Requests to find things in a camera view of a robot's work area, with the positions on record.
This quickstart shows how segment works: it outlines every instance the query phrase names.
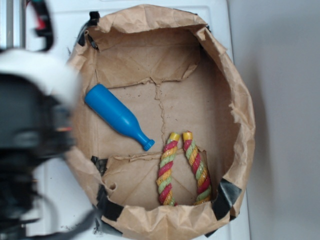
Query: rope toy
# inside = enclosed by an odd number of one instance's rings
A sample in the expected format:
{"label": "rope toy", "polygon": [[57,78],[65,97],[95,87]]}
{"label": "rope toy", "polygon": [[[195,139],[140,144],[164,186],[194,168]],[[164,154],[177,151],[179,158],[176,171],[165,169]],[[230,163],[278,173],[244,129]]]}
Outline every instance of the rope toy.
{"label": "rope toy", "polygon": [[172,194],[171,168],[174,164],[173,160],[176,157],[179,138],[179,134],[172,132],[163,148],[163,154],[161,155],[160,169],[156,184],[158,185],[158,192],[160,194],[159,201],[162,205],[177,205]]}
{"label": "rope toy", "polygon": [[185,156],[192,167],[192,172],[197,180],[197,193],[196,202],[194,205],[203,204],[211,199],[211,180],[208,168],[201,160],[196,142],[193,140],[192,132],[187,131],[183,133],[183,150]]}
{"label": "rope toy", "polygon": [[[179,134],[172,132],[163,148],[163,154],[161,155],[160,169],[156,183],[158,185],[159,201],[162,205],[177,205],[172,193],[171,168],[174,164],[173,160],[175,159],[178,150],[177,145],[179,138]],[[195,175],[195,179],[197,180],[198,196],[196,197],[194,205],[199,205],[211,200],[212,187],[209,171],[203,161],[201,161],[198,147],[193,140],[192,132],[184,132],[183,141],[185,156],[187,157],[188,162],[192,167],[193,174]]]}

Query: black tape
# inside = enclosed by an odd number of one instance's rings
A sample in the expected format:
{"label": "black tape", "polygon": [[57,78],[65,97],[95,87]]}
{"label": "black tape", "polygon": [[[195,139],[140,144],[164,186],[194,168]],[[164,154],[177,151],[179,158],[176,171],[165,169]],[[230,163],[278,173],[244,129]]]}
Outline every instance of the black tape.
{"label": "black tape", "polygon": [[98,218],[95,219],[95,230],[102,232],[102,233],[119,236],[119,237],[122,237],[122,235],[123,235],[122,232],[120,232],[119,230],[117,230],[113,226],[111,226],[110,224],[108,224]]}
{"label": "black tape", "polygon": [[102,215],[111,221],[117,221],[124,207],[111,202],[107,198],[107,191],[103,185],[100,185],[96,199],[98,200],[96,207],[101,211]]}
{"label": "black tape", "polygon": [[90,20],[87,21],[81,28],[80,33],[78,35],[78,38],[76,40],[76,42],[81,45],[82,47],[85,45],[86,43],[86,38],[85,38],[85,31],[87,30],[88,27],[92,27],[92,26],[97,26],[98,22],[99,22],[99,18],[100,18],[100,14],[98,11],[91,11],[89,13],[90,15]]}
{"label": "black tape", "polygon": [[[240,196],[242,190],[231,182],[221,180],[218,187],[218,196],[216,200],[212,203],[212,210],[217,220],[224,218],[232,206],[236,203],[238,197]],[[205,234],[209,238],[217,230]]]}
{"label": "black tape", "polygon": [[99,170],[100,175],[103,176],[107,170],[108,159],[99,159],[96,156],[92,156],[91,162],[93,162],[95,167]]}

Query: gray wall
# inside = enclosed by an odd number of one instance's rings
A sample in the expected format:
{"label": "gray wall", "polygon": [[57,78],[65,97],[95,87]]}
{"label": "gray wall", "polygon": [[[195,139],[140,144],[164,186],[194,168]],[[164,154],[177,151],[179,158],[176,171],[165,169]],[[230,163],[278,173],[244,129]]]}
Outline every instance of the gray wall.
{"label": "gray wall", "polygon": [[252,95],[251,240],[320,238],[320,1],[229,0],[233,56]]}

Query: brown paper bag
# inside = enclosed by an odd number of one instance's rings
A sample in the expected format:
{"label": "brown paper bag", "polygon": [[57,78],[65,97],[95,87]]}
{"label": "brown paper bag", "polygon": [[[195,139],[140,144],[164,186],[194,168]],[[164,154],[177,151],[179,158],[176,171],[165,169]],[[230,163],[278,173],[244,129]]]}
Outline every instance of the brown paper bag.
{"label": "brown paper bag", "polygon": [[[69,59],[83,83],[68,164],[102,220],[140,240],[192,239],[227,224],[239,214],[256,127],[250,94],[226,49],[190,12],[139,5],[90,17]],[[148,152],[84,103],[99,83],[155,140]],[[213,201],[193,206],[197,184],[180,140],[172,168],[178,206],[160,206],[156,179],[163,146],[171,132],[187,130],[207,161]],[[107,159],[103,176],[92,156]]]}

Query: yellow rope tip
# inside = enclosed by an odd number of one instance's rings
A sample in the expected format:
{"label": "yellow rope tip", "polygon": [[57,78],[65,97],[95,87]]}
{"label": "yellow rope tip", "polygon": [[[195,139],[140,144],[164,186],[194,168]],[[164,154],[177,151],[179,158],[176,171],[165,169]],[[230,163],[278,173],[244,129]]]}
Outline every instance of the yellow rope tip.
{"label": "yellow rope tip", "polygon": [[174,141],[179,141],[179,138],[180,138],[180,134],[176,133],[176,132],[172,132],[170,134],[170,137],[169,137],[171,140],[174,140]]}
{"label": "yellow rope tip", "polygon": [[192,140],[193,136],[192,136],[192,132],[190,131],[186,131],[183,133],[183,141],[187,141],[187,140]]}

